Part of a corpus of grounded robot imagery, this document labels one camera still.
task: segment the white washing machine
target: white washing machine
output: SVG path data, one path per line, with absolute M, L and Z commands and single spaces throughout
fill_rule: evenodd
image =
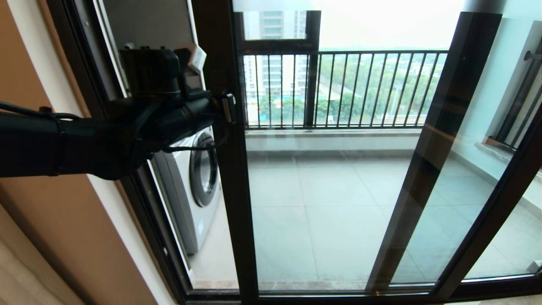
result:
M 211 128 L 185 138 L 174 147 L 214 145 Z M 159 153 L 152 160 L 162 194 L 186 254 L 198 252 L 211 225 L 221 196 L 216 152 L 211 150 Z

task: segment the balcony railing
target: balcony railing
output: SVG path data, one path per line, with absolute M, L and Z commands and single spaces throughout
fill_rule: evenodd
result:
M 420 128 L 446 56 L 445 50 L 245 55 L 245 123 L 249 129 Z

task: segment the beige wall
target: beige wall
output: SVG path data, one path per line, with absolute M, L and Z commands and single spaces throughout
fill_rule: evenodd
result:
M 1 205 L 0 274 L 0 304 L 84 305 Z
M 51 105 L 6 0 L 0 0 L 0 67 L 0 100 Z M 0 179 L 0 198 L 83 301 L 156 304 L 86 175 Z

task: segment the robotic arm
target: robotic arm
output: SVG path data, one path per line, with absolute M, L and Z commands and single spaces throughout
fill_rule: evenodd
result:
M 154 153 L 202 148 L 170 145 L 215 122 L 234 124 L 232 94 L 193 91 L 184 76 L 188 49 L 120 51 L 132 96 L 108 102 L 106 120 L 0 103 L 0 177 L 93 174 L 117 180 Z

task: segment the black cable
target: black cable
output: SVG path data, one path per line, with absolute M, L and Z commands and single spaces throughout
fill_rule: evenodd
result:
M 14 104 L 10 104 L 4 101 L 0 101 L 0 109 L 7 110 L 9 112 L 18 113 L 20 115 L 25 115 L 29 117 L 38 117 L 38 118 L 47 118 L 47 117 L 53 117 L 55 119 L 71 119 L 71 120 L 78 120 L 80 119 L 79 116 L 74 115 L 72 113 L 48 113 L 43 111 L 36 111 L 32 109 L 28 109 L 25 107 L 17 106 Z
M 28 108 L 24 108 L 24 107 L 20 107 L 20 106 L 17 106 L 17 105 L 6 103 L 4 101 L 0 101 L 0 109 L 7 110 L 9 112 L 19 113 L 20 115 L 26 115 L 26 116 L 29 116 L 29 117 L 43 118 L 43 117 L 48 116 L 46 113 L 36 111 L 36 110 L 32 110 L 32 109 L 28 109 Z
M 190 146 L 166 147 L 162 149 L 162 151 L 164 151 L 165 153 L 173 153 L 175 151 L 187 151 L 187 150 L 193 150 L 193 151 L 211 150 L 211 149 L 219 148 L 220 146 L 224 145 L 225 142 L 226 142 L 226 137 L 222 138 L 220 142 L 214 145 L 208 145 L 204 147 L 190 147 Z

